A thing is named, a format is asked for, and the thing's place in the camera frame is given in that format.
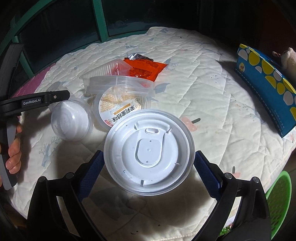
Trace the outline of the person's left hand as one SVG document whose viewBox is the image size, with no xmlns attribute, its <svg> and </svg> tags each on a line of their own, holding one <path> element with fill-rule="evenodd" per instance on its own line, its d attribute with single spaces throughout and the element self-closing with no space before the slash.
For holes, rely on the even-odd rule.
<svg viewBox="0 0 296 241">
<path fill-rule="evenodd" d="M 19 134 L 22 132 L 23 127 L 20 123 L 18 123 L 16 127 L 16 137 L 10 147 L 8 148 L 9 159 L 6 161 L 6 169 L 10 174 L 14 175 L 19 172 L 21 168 L 21 141 Z"/>
</svg>

